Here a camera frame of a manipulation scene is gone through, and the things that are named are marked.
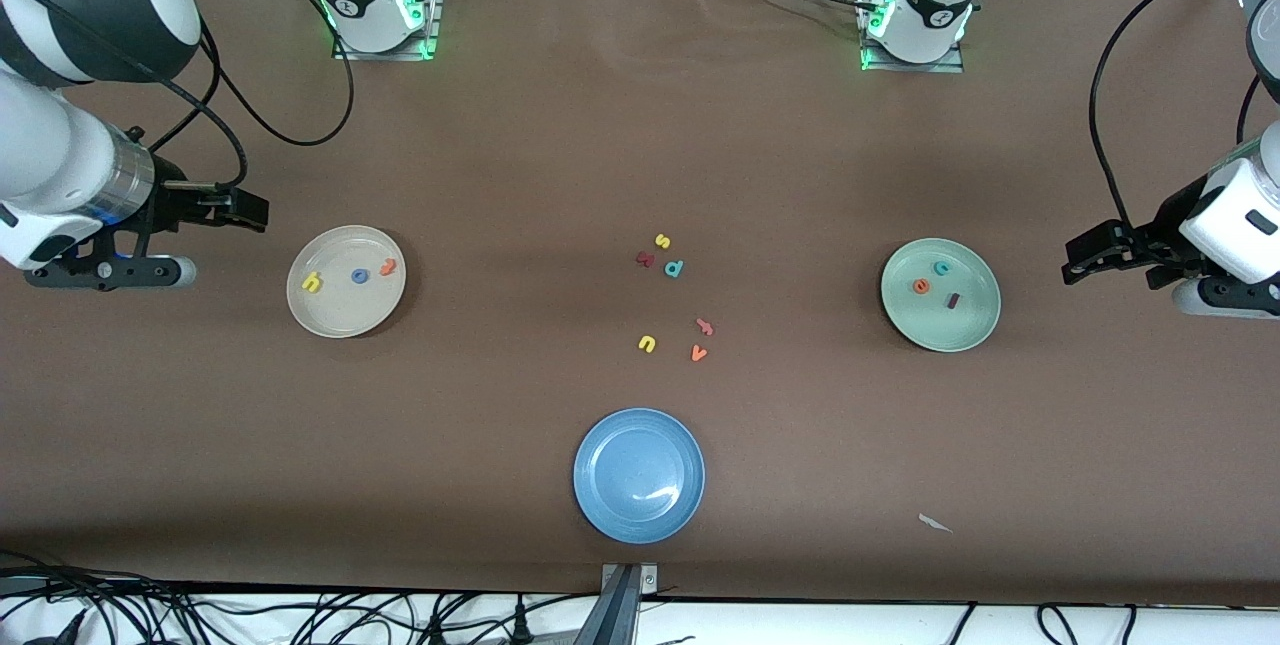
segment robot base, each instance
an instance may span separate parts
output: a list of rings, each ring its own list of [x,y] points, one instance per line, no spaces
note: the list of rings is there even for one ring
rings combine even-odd
[[[883,6],[884,0],[854,0],[855,3],[872,3],[874,6]],[[858,12],[858,36],[861,41],[863,70],[896,70],[896,72],[964,72],[964,60],[960,56],[960,44],[952,44],[945,56],[936,61],[914,63],[899,60],[884,49],[884,45],[868,33],[872,19],[878,17],[877,12]]]
[[[412,3],[407,6],[408,15],[421,17],[422,26],[413,31],[403,44],[398,47],[389,49],[387,52],[361,52],[348,49],[347,58],[349,60],[383,60],[383,61],[424,61],[434,60],[435,46],[440,38],[440,17],[444,12],[444,0],[422,0],[421,3]],[[339,51],[337,44],[333,47],[334,60],[342,60],[343,52]]]

